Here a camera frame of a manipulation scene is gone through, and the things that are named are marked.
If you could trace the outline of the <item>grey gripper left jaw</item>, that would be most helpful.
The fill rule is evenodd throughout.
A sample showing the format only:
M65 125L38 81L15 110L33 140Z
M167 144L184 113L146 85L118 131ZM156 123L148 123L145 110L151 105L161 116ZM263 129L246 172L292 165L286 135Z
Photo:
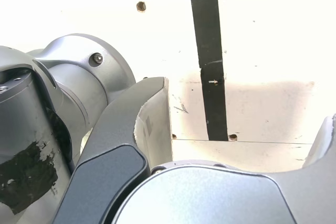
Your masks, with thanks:
M110 223L152 168L172 161L168 80L144 79L103 111L54 223Z

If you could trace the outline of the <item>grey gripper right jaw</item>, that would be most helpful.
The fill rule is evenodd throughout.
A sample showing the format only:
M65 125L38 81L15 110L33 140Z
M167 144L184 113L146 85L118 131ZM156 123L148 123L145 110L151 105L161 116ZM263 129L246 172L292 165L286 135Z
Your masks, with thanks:
M300 169L266 173L281 196L253 223L335 223L335 115L327 116Z

